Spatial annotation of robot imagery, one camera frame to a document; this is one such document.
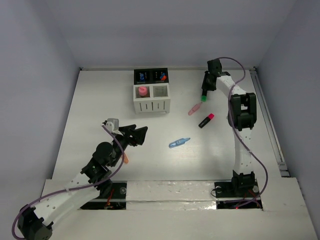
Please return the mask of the green cap black highlighter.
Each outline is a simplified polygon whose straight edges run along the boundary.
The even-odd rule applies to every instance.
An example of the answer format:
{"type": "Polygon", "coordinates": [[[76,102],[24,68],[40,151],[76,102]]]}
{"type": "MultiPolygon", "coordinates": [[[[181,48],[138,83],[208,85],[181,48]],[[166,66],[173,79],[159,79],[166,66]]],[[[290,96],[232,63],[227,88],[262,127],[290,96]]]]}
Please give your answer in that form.
{"type": "Polygon", "coordinates": [[[206,102],[207,101],[207,94],[208,94],[208,90],[206,88],[202,88],[201,89],[201,102],[206,102]]]}

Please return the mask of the pink cap black highlighter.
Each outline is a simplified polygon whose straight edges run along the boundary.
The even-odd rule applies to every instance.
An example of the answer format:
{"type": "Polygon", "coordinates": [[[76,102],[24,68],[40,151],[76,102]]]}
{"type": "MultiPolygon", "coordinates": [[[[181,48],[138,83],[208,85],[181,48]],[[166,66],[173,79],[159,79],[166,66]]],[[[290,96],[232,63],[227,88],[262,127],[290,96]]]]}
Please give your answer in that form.
{"type": "Polygon", "coordinates": [[[215,115],[213,113],[210,113],[207,117],[205,117],[199,124],[198,127],[199,128],[203,128],[205,125],[207,125],[213,118],[215,117],[215,115]]]}

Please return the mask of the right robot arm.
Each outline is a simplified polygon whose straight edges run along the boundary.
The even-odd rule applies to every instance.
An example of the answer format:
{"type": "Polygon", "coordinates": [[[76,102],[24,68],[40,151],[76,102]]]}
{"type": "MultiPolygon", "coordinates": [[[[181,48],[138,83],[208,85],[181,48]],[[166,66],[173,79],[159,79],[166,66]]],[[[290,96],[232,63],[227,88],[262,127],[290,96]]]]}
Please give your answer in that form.
{"type": "Polygon", "coordinates": [[[246,92],[223,71],[220,59],[207,62],[202,81],[202,98],[209,91],[220,90],[227,97],[227,120],[234,136],[235,159],[230,181],[218,181],[213,191],[217,198],[245,198],[256,184],[256,176],[250,154],[252,129],[257,121],[257,97],[246,92]]]}

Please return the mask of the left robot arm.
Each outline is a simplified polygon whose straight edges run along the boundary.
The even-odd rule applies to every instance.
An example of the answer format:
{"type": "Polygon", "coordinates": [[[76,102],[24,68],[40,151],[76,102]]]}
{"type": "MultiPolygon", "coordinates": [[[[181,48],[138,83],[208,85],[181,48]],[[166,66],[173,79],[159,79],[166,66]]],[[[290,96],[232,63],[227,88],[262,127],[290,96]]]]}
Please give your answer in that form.
{"type": "Polygon", "coordinates": [[[99,143],[89,162],[63,189],[43,195],[20,209],[11,227],[15,239],[48,240],[67,214],[90,200],[110,194],[111,178],[125,162],[125,149],[141,146],[148,131],[146,126],[111,127],[110,124],[106,120],[101,126],[112,141],[99,143]]]}

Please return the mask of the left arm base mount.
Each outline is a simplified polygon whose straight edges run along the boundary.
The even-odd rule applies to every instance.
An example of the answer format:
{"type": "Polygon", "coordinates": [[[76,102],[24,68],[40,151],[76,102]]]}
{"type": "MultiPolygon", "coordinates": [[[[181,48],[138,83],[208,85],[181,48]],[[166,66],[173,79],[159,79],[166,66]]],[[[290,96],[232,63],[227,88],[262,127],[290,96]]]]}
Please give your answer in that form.
{"type": "Polygon", "coordinates": [[[125,210],[127,206],[127,182],[113,182],[110,192],[90,200],[80,207],[81,210],[125,210]]]}

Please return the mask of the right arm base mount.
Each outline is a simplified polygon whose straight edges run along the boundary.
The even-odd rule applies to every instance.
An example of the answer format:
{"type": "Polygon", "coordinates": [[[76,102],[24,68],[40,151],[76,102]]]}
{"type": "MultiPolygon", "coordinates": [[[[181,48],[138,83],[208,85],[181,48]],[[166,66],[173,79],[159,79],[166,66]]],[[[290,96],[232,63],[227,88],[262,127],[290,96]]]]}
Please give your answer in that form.
{"type": "Polygon", "coordinates": [[[260,190],[255,174],[233,174],[231,181],[217,181],[210,195],[216,199],[216,208],[262,209],[260,190]]]}

